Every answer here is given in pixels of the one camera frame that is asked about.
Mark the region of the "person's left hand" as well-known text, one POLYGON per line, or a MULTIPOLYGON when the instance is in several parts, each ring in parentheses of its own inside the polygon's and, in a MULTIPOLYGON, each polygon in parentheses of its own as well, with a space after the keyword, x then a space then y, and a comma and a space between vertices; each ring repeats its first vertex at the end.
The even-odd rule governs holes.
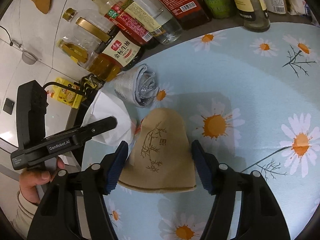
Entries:
POLYGON ((36 189, 37 185, 45 185, 51 182, 56 173, 65 168, 65 164, 60 157, 57 157, 56 164, 57 169, 53 173, 50 173, 49 171, 33 169, 23 171, 20 174, 20 192, 27 201, 33 204, 40 203, 41 200, 36 189))

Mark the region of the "beige left sleeve forearm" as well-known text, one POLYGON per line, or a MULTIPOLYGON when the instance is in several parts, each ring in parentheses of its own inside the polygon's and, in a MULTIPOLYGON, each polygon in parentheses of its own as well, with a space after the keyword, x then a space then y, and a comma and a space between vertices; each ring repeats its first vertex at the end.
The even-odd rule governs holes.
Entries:
POLYGON ((16 194, 16 200, 17 212, 11 224, 23 239, 27 239, 30 225, 37 211, 37 205, 26 200, 20 191, 16 194))

